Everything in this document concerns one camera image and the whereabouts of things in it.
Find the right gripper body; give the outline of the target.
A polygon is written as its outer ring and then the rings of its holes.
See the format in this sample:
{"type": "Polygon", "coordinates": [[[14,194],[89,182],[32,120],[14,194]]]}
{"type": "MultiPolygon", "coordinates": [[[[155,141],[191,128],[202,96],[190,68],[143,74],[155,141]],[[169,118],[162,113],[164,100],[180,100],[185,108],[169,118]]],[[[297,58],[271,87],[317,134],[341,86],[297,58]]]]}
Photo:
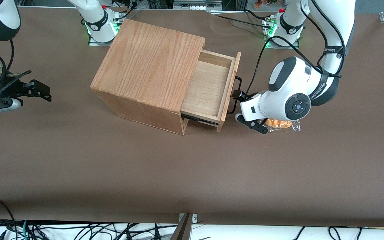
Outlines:
{"type": "Polygon", "coordinates": [[[0,98],[15,96],[17,91],[23,88],[24,83],[18,77],[7,78],[0,86],[0,98]]]}

